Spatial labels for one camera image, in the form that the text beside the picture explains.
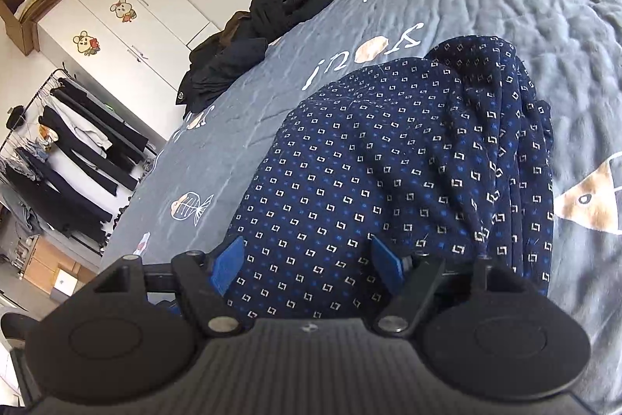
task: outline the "silver bolt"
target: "silver bolt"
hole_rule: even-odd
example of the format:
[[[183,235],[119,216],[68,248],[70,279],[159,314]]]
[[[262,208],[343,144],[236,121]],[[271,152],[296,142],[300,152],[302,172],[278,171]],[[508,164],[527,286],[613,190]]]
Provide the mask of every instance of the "silver bolt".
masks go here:
[[[214,317],[207,325],[214,332],[226,333],[235,330],[239,322],[233,317]]]
[[[408,327],[408,322],[402,317],[388,315],[380,319],[378,327],[385,332],[401,332]]]

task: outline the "bed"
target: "bed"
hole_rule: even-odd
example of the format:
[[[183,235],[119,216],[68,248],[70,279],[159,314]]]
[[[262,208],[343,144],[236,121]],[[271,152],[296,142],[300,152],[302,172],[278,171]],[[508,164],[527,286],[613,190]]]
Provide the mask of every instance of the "bed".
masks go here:
[[[599,413],[619,413],[622,0],[335,0],[175,132],[121,217],[103,266],[135,251],[145,263],[161,263],[212,249],[301,100],[355,69],[424,56],[470,34],[514,44],[551,106],[557,216],[549,297],[592,342],[575,391]],[[179,200],[193,213],[172,213]]]

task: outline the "patterned fabric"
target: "patterned fabric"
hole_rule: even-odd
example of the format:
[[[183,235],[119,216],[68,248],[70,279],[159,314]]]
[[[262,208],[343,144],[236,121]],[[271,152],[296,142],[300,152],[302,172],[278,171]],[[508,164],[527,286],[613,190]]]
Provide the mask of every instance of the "patterned fabric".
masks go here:
[[[545,294],[551,147],[549,106],[499,38],[352,72],[279,129],[229,226],[246,260],[225,298],[249,318],[373,317],[388,293],[371,235],[493,257]]]

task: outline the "ribbed black surface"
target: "ribbed black surface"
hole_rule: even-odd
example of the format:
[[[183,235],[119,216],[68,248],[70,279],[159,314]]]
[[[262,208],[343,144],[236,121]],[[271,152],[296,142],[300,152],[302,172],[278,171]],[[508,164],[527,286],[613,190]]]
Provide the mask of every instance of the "ribbed black surface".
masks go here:
[[[46,399],[35,415],[586,415],[570,396],[501,405],[450,389],[402,340],[359,320],[260,320],[236,338],[212,341],[188,374],[133,403],[73,406]]]

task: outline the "cartoon mouse sticker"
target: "cartoon mouse sticker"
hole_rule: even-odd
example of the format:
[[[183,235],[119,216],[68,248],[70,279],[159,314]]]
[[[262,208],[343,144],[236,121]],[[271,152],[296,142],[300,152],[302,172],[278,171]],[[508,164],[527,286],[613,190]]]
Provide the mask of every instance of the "cartoon mouse sticker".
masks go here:
[[[82,31],[80,36],[74,36],[73,42],[78,45],[78,51],[86,56],[95,55],[100,50],[100,44],[86,31]]]
[[[110,11],[116,13],[117,18],[121,21],[132,21],[136,18],[136,12],[132,9],[132,4],[126,0],[119,0],[119,2],[110,6]]]

